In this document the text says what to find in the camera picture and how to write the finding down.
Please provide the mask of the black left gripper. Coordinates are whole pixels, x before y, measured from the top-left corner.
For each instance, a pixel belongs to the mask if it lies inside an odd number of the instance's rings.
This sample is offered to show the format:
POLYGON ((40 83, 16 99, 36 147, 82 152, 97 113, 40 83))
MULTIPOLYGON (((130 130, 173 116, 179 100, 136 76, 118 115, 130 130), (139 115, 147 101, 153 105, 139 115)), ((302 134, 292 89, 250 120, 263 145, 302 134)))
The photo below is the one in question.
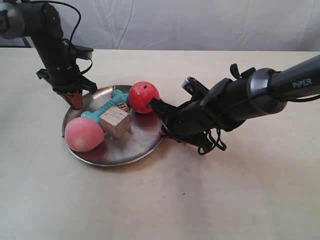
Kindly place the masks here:
POLYGON ((83 71, 71 65, 48 66, 46 69, 41 68, 36 75, 45 80, 72 109, 80 110, 83 107, 82 91, 94 94, 98 90, 97 84, 84 76, 90 69, 91 66, 83 71))

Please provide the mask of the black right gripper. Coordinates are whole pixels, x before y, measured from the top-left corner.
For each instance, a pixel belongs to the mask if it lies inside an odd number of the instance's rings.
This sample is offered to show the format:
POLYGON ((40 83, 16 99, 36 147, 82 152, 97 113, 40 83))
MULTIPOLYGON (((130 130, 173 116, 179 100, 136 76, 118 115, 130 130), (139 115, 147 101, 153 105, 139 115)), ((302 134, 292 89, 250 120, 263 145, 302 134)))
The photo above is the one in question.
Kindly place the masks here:
POLYGON ((153 98, 149 104, 163 125, 159 135, 172 138, 177 143, 198 148, 214 148, 217 141, 212 138, 211 129, 217 127, 216 117, 220 108, 204 99, 187 101, 179 106, 153 98))

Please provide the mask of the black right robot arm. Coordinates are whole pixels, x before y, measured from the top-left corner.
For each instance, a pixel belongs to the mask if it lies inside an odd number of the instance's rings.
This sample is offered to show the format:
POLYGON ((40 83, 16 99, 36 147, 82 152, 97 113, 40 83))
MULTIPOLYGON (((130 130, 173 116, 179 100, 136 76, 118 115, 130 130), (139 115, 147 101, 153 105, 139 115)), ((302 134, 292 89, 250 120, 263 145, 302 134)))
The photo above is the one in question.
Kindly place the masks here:
POLYGON ((224 78, 212 88, 187 77, 182 88, 190 100, 173 106, 152 98, 148 106, 162 122, 166 137, 197 147, 200 155, 227 147, 221 138, 246 120, 281 112, 289 102, 305 103, 320 97, 320 58, 312 57, 283 71, 251 67, 239 72, 229 68, 232 78, 224 78))

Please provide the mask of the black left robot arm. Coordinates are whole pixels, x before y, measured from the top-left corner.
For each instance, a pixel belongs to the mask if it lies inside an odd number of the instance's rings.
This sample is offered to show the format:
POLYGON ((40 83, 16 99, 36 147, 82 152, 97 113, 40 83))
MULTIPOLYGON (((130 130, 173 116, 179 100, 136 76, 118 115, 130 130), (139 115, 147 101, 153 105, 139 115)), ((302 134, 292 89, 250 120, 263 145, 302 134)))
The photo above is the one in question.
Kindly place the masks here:
POLYGON ((52 0, 4 0, 0 4, 0 36, 6 40, 29 37, 44 65, 37 71, 52 90, 72 109, 83 107, 83 91, 94 94, 98 87, 80 70, 77 59, 91 60, 93 49, 64 38, 61 18, 52 0))

